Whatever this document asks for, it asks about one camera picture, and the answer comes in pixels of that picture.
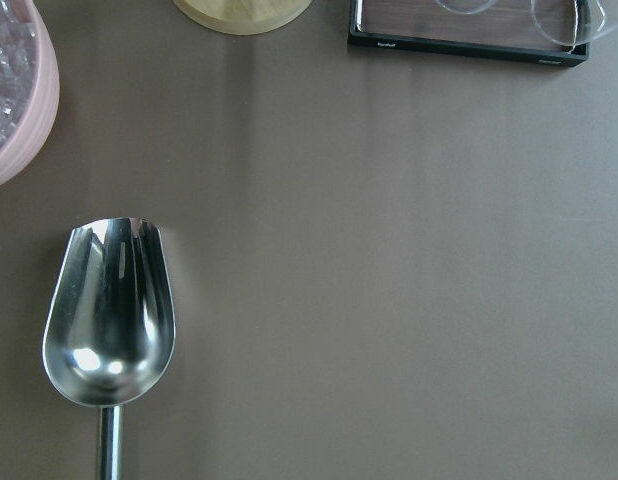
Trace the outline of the steel ice scoop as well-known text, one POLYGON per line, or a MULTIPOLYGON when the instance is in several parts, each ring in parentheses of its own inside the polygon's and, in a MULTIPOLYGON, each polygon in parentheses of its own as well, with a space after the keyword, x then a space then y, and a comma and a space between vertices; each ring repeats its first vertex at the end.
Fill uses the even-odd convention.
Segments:
POLYGON ((129 217, 73 229, 50 304, 42 360, 60 395, 99 411, 97 478, 121 478, 123 407, 164 375, 175 339, 159 229, 129 217))

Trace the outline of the wooden stand base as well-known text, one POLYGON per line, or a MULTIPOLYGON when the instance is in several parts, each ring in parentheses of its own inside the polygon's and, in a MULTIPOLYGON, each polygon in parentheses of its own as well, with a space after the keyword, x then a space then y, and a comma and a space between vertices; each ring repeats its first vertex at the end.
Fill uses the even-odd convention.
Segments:
POLYGON ((175 0, 174 5, 194 22, 217 32, 257 35, 295 20, 311 0, 175 0))

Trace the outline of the clear glass on tray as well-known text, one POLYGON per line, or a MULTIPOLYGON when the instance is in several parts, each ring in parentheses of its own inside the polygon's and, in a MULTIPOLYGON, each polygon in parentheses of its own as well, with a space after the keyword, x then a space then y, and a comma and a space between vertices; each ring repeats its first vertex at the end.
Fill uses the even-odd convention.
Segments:
POLYGON ((491 0, 437 0, 437 3, 444 9, 460 15, 477 14, 493 4, 491 0))

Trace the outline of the black wooden tray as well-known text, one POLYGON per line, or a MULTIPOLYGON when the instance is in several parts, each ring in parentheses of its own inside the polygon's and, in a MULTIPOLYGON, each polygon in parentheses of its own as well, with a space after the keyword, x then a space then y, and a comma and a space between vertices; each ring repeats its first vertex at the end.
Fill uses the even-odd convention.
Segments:
POLYGON ((420 51, 574 67, 590 45, 561 45, 546 37, 530 1, 496 1, 481 12, 452 12, 439 1, 352 1, 348 42, 420 51))

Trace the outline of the pink ice bowl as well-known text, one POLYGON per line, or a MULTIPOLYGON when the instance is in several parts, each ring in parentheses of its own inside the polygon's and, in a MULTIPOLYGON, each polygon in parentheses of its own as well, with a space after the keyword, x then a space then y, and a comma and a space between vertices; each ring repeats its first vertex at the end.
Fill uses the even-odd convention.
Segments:
POLYGON ((59 105, 59 70, 32 1, 0 1, 0 186, 38 154, 59 105))

